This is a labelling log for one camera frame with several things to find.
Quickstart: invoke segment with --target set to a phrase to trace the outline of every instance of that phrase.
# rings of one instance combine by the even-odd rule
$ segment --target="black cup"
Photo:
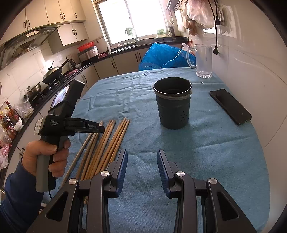
[[[168,129],[180,129],[188,123],[192,84],[179,77],[158,80],[154,86],[160,123]]]

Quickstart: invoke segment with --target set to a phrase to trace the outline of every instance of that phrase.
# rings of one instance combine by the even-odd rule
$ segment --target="hand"
[[[55,153],[57,150],[56,145],[51,145],[43,140],[29,142],[22,158],[22,166],[33,176],[36,176],[37,156],[40,154],[47,156],[54,154],[54,163],[49,165],[49,171],[52,172],[53,177],[61,177],[64,175],[68,163],[68,148],[70,146],[71,142],[67,139],[64,142],[64,148]]]

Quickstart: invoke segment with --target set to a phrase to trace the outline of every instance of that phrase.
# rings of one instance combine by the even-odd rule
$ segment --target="table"
[[[160,124],[152,90],[157,80],[172,76],[193,85],[189,123],[179,130]],[[202,79],[190,68],[157,69],[100,80],[77,103],[73,117],[105,124],[113,118],[115,128],[124,117],[131,119],[120,147],[128,151],[123,191],[118,199],[108,200],[111,232],[173,232],[177,200],[163,192],[156,162],[159,149],[192,177],[217,178],[257,231],[263,229],[270,187],[262,148],[251,122],[237,126],[209,96],[220,88],[227,89],[216,75]],[[86,137],[81,133],[71,138],[68,166]]]

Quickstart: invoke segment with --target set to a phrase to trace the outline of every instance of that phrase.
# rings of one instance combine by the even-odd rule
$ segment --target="red bowl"
[[[89,43],[87,43],[87,44],[84,44],[84,45],[80,46],[80,47],[78,48],[78,50],[80,50],[80,52],[81,52],[81,51],[83,51],[83,50],[85,50],[85,49],[87,49],[87,48],[89,48],[89,47],[94,46],[94,45],[95,45],[95,42],[94,42],[94,41],[91,41],[91,42],[89,42]]]

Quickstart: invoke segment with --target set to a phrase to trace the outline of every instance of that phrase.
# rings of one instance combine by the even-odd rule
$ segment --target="black smartphone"
[[[225,89],[211,91],[209,94],[237,125],[242,125],[251,120],[252,116],[246,108]]]

